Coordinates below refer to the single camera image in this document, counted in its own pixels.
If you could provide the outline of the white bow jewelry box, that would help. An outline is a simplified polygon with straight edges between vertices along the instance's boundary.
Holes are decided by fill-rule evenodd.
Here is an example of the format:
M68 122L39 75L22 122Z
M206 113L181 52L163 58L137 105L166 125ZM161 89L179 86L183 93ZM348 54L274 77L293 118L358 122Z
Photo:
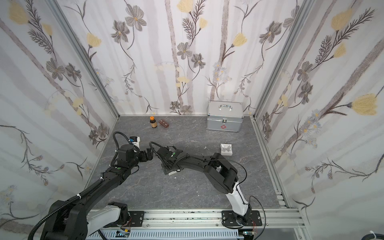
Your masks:
M168 169L166 167L163 167L163 171L164 171L165 175L169 175L169 176L174 175L176 173L179 173L182 170L183 170L183 168L176 168L176 169L170 170L170 169Z

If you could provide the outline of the white jewelry box lid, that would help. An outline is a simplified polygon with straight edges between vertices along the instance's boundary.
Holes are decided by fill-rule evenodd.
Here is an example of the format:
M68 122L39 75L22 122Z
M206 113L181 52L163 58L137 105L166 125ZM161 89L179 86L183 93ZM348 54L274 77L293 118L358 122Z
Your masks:
M220 144L221 155L222 156L232 156L233 155L233 147L232 144Z

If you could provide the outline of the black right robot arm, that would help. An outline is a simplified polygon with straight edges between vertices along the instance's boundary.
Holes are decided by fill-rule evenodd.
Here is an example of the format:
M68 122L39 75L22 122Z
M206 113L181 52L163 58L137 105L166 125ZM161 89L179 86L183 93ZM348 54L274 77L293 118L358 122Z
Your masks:
M219 153L211 156L196 156L177 149L174 146L163 147L155 142L149 143L151 151L161 160L166 175L181 172L184 169L203 173L213 187L224 194L229 200L232 210L222 211L222 225L229 229L245 227L261 227L266 219L253 211L250 201L243 195L238 177L238 170L233 163L239 165L244 172L247 170L236 161L227 160Z

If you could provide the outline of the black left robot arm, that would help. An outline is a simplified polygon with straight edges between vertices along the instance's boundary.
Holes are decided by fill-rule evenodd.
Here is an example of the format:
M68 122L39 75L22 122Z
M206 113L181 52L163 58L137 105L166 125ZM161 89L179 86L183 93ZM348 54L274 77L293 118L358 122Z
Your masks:
M82 192L65 201L54 202L49 213L31 230L28 239L34 239L37 230L43 226L42 240L84 240L89 231L87 215L103 197L120 186L140 162L153 159L153 151L141 151L122 132L114 132L115 155L108 169L101 177Z

